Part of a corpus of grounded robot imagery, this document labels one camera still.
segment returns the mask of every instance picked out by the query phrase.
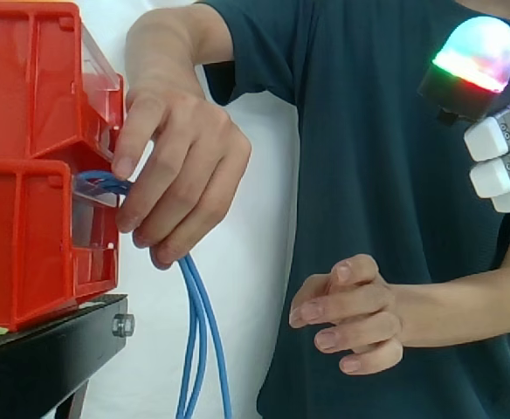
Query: black metal bar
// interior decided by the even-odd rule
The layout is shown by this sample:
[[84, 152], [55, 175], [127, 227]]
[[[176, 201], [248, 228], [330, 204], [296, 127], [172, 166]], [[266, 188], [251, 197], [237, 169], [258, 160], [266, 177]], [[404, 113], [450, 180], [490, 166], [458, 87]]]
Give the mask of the black metal bar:
[[24, 333], [0, 337], [0, 419], [39, 419], [53, 411], [125, 346], [115, 319], [125, 295]]
[[55, 412], [55, 419], [80, 419], [87, 388], [88, 381], [80, 386], [76, 393], [62, 402]]

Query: dark teal t-shirt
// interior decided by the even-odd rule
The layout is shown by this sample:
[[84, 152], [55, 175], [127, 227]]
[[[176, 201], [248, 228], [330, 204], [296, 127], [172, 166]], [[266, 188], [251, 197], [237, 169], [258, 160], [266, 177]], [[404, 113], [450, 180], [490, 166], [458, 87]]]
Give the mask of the dark teal t-shirt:
[[510, 335], [407, 349], [381, 374], [350, 377], [293, 330], [304, 280], [368, 253], [393, 284], [491, 269], [510, 217], [476, 197], [465, 124], [444, 127], [417, 94], [451, 31], [452, 0], [206, 0], [229, 25], [235, 63], [207, 67], [221, 104], [268, 90], [300, 115], [296, 242], [285, 310], [258, 410], [265, 419], [510, 419]]

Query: person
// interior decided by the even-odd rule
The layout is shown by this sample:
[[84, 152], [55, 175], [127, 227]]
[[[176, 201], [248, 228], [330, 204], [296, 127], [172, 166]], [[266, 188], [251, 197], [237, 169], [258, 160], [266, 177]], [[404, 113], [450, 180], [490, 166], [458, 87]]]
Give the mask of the person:
[[[265, 419], [509, 419], [510, 216], [476, 197], [466, 124], [417, 94], [452, 30], [510, 0], [203, 0], [127, 36], [118, 215], [166, 269], [221, 222], [251, 145], [221, 105], [297, 107], [296, 242]], [[204, 65], [212, 96], [199, 85]]]

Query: red storage cabinet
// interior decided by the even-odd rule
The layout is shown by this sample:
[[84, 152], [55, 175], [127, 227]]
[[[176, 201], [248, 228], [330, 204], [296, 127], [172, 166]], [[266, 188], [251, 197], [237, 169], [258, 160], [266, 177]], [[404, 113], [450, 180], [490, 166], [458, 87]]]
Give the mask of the red storage cabinet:
[[117, 286], [109, 170], [123, 86], [72, 3], [0, 3], [0, 327], [16, 331]]

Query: t-shirt sleeve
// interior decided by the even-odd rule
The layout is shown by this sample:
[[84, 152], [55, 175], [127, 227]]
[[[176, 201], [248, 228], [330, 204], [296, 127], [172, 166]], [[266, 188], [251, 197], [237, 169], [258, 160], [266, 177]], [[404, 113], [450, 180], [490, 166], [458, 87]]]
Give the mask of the t-shirt sleeve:
[[230, 30], [234, 62], [204, 67], [210, 93], [226, 105], [269, 91], [295, 103], [312, 29], [315, 0], [202, 0]]

